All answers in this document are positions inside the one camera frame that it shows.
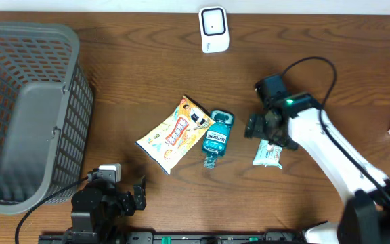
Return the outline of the light blue wipes pack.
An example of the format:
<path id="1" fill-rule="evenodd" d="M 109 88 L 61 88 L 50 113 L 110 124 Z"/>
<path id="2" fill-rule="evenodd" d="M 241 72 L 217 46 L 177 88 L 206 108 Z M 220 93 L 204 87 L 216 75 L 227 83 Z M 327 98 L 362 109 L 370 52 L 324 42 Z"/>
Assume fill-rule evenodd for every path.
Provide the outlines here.
<path id="1" fill-rule="evenodd" d="M 281 152 L 281 147 L 275 144 L 270 144 L 267 140 L 261 140 L 252 164 L 282 169 L 280 164 Z"/>

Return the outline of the teal mouthwash bottle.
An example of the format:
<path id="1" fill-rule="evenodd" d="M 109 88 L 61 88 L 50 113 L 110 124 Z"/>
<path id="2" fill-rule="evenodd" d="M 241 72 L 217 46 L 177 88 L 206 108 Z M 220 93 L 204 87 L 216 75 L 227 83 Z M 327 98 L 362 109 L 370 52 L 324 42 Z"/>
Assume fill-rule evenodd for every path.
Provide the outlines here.
<path id="1" fill-rule="evenodd" d="M 213 110 L 211 118 L 215 123 L 207 130 L 202 143 L 202 152 L 206 155 L 204 167 L 207 169 L 213 169 L 217 159 L 225 155 L 234 125 L 234 115 L 228 111 Z"/>

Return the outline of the yellow wet wipes bag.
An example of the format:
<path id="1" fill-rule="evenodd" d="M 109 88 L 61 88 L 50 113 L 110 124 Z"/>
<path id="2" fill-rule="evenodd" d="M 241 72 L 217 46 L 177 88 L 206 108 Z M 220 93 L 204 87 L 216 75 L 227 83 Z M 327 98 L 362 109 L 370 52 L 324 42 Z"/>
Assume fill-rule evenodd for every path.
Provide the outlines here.
<path id="1" fill-rule="evenodd" d="M 154 159 L 166 174 L 198 143 L 214 120 L 184 96 L 164 122 L 139 139 L 136 144 Z"/>

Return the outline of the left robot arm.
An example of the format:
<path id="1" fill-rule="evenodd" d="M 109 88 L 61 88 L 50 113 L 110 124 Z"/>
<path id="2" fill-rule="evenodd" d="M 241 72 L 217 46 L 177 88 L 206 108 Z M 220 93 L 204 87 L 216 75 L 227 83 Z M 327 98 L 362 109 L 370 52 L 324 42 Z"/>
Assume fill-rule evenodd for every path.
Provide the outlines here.
<path id="1" fill-rule="evenodd" d="M 96 169 L 87 174 L 84 189 L 72 197 L 72 228 L 67 243 L 126 243 L 116 219 L 132 216 L 146 208 L 146 178 L 133 185 L 133 192 L 121 192 L 115 170 Z"/>

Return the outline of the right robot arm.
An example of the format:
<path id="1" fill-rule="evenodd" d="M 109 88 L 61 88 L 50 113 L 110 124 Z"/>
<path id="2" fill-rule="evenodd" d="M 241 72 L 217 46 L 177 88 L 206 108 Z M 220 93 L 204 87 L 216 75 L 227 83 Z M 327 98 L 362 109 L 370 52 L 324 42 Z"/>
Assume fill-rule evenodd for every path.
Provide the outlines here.
<path id="1" fill-rule="evenodd" d="M 264 111 L 250 116 L 245 137 L 304 149 L 345 205 L 339 223 L 306 228 L 306 243 L 390 243 L 390 178 L 369 163 L 330 122 L 309 93 L 290 93 L 280 75 L 255 84 Z"/>

